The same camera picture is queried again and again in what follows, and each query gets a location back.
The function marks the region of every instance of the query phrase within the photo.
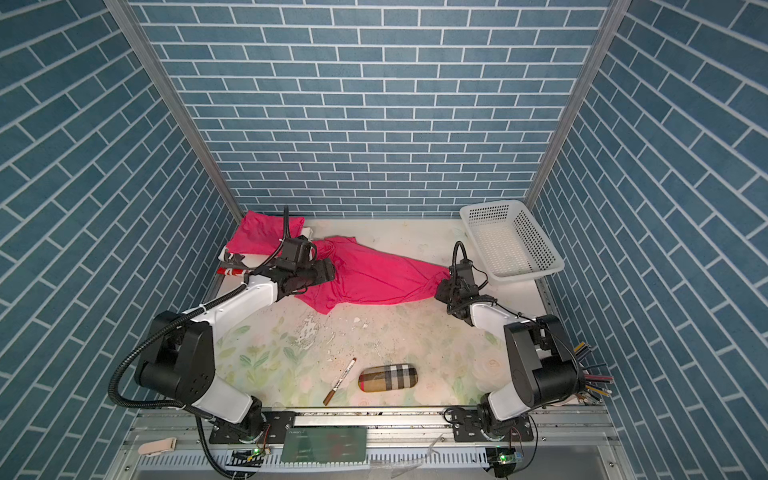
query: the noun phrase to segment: pink cloth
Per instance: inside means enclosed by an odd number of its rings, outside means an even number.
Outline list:
[[[276,244],[266,247],[264,232],[272,234],[275,226],[282,226],[283,221],[280,217],[253,212],[249,212],[246,219],[257,215],[264,230],[250,228],[241,233],[241,226],[232,239],[232,242],[235,238],[239,239],[237,247],[240,250],[230,249],[231,253],[272,253]],[[294,220],[300,220],[300,225],[304,223],[303,218],[291,219],[292,234]],[[323,314],[329,313],[339,303],[395,305],[427,299],[435,296],[441,280],[449,278],[448,269],[444,266],[379,252],[359,245],[354,238],[329,237],[314,243],[317,245],[317,257],[330,258],[333,262],[336,279],[312,286],[296,298]]]
[[[304,228],[304,217],[288,220],[291,237],[298,237]],[[230,253],[254,253],[269,255],[283,238],[283,218],[248,212],[243,222],[227,244]]]

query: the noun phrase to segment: floral tablecloth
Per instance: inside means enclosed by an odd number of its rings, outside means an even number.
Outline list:
[[[472,405],[511,379],[503,342],[434,299],[343,304],[324,316],[289,297],[245,319],[215,350],[217,373],[270,407],[322,406],[354,356],[329,406]],[[418,370],[415,387],[365,393],[357,386],[364,369],[403,362]]]

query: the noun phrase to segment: plaid eyeglass case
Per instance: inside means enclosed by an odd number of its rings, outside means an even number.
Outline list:
[[[363,392],[408,389],[419,381],[416,368],[408,363],[375,366],[360,373],[357,384]]]

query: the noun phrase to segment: table surface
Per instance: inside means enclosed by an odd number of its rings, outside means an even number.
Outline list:
[[[450,264],[453,245],[461,240],[482,268],[460,220],[307,220],[306,226],[313,238],[356,237],[362,245],[439,265]],[[220,293],[239,282],[226,277]],[[533,281],[482,292],[510,310],[545,313]],[[344,303],[322,315],[287,297],[254,312],[216,345],[217,373],[269,407],[322,406],[353,357],[357,362],[329,406],[472,405],[510,382],[503,342],[448,315],[434,299],[393,306]],[[364,369],[404,362],[418,371],[415,387],[366,393],[357,386]]]

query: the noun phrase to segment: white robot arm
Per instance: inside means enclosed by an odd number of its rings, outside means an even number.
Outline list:
[[[464,259],[457,263],[459,249]],[[435,298],[447,304],[448,314],[491,333],[507,346],[512,381],[483,396],[477,407],[483,432],[503,437],[515,417],[583,390],[584,372],[559,318],[528,318],[500,306],[496,298],[480,294],[485,283],[475,284],[472,268],[464,245],[456,242],[451,278],[441,282]]]
[[[280,245],[264,263],[243,276],[239,287],[195,309],[162,312],[152,319],[146,340],[115,370],[108,387],[110,400],[128,408],[184,409],[227,428],[234,439],[254,441],[263,431],[261,401],[217,376],[214,345],[253,312],[334,280],[335,268],[329,259],[313,258],[316,251],[305,237],[290,237],[286,208]],[[167,399],[137,401],[119,393],[121,377],[134,361],[136,383]]]

